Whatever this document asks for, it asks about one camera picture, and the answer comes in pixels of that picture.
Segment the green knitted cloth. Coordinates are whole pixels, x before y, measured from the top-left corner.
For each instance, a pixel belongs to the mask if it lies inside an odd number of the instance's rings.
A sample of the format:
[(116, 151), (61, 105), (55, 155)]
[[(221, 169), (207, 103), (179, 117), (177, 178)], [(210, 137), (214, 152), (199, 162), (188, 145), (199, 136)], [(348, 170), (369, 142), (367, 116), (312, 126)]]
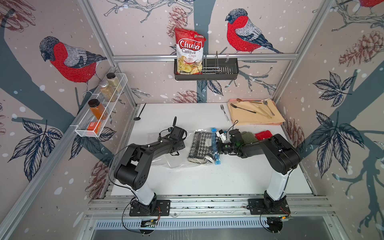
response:
[(259, 140), (251, 132), (241, 132), (242, 139), (244, 144), (253, 144), (257, 143)]

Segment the clear vacuum bag blue zipper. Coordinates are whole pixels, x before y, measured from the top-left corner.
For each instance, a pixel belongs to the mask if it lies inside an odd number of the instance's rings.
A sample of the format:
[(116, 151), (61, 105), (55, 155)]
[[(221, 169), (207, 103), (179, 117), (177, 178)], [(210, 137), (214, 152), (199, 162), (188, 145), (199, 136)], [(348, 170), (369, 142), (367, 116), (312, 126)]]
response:
[(179, 153), (175, 154), (166, 154), (162, 155), (160, 157), (157, 157), (152, 160), (152, 166), (161, 166), (169, 169), (176, 169), (176, 168), (190, 168), (190, 167), (197, 167), (202, 166), (200, 164), (195, 164), (188, 161), (188, 155), (191, 150), (192, 142), (193, 142), (193, 136), (194, 132), (210, 132), (212, 133), (212, 145), (214, 149), (214, 159), (215, 162), (213, 164), (203, 164), (203, 165), (220, 165), (220, 155), (218, 153), (217, 149), (217, 136), (216, 132), (217, 129), (215, 128), (205, 128), (205, 129), (197, 129), (192, 132), (187, 133), (187, 138), (184, 140), (185, 148)]

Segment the houndstooth black white scarf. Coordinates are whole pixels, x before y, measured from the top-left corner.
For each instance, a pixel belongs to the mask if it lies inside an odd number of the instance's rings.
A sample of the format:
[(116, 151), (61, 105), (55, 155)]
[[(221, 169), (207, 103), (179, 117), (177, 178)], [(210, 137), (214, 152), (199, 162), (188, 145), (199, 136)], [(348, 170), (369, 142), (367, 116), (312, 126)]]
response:
[(195, 164), (213, 164), (214, 149), (212, 145), (212, 133), (194, 132), (191, 150), (188, 155), (188, 161)]

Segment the red knitted cloth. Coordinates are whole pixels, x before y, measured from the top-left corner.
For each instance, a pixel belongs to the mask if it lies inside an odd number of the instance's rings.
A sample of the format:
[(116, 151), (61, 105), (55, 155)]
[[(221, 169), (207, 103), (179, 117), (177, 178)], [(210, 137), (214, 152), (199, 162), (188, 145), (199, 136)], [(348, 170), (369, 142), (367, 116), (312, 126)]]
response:
[(265, 140), (265, 139), (269, 139), (270, 137), (272, 137), (273, 134), (270, 132), (270, 131), (262, 131), (262, 132), (259, 132), (257, 134), (255, 134), (255, 137), (259, 140), (259, 141), (262, 141), (262, 140)]

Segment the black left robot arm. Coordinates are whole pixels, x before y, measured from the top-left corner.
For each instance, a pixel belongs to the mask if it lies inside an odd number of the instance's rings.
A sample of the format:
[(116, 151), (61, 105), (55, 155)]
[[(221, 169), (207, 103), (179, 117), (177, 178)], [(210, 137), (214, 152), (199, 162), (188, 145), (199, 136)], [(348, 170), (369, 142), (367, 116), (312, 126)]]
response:
[(157, 204), (157, 195), (146, 183), (152, 161), (163, 155), (178, 156), (185, 148), (187, 131), (179, 127), (166, 129), (167, 135), (159, 134), (158, 140), (147, 145), (130, 144), (114, 170), (114, 178), (120, 187), (128, 188), (135, 196), (130, 216), (153, 216), (162, 207)]

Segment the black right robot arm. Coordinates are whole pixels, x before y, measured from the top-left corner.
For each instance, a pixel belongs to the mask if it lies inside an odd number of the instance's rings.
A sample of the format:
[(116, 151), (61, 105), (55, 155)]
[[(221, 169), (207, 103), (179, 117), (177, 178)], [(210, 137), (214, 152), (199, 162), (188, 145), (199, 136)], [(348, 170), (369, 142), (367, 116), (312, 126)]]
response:
[(235, 155), (242, 159), (265, 155), (273, 172), (263, 199), (248, 199), (247, 209), (252, 215), (290, 215), (286, 187), (291, 173), (301, 161), (296, 149), (282, 135), (246, 143), (238, 129), (230, 130), (230, 140), (217, 140), (219, 154)]

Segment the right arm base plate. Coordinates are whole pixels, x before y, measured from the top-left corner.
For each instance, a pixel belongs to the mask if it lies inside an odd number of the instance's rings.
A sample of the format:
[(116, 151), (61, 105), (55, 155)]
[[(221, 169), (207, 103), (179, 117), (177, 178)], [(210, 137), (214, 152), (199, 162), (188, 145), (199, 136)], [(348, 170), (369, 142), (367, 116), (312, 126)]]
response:
[(286, 197), (283, 197), (279, 201), (273, 201), (270, 199), (248, 199), (246, 208), (250, 211), (251, 215), (291, 214)]

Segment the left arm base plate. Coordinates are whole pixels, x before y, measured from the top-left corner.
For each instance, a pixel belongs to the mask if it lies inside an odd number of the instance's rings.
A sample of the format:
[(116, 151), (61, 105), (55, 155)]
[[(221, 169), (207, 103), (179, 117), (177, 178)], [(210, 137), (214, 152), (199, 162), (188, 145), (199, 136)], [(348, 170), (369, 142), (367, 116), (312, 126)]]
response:
[(137, 200), (132, 201), (129, 216), (130, 217), (146, 217), (146, 216), (169, 216), (171, 201), (170, 200), (153, 200), (148, 206), (143, 205)]

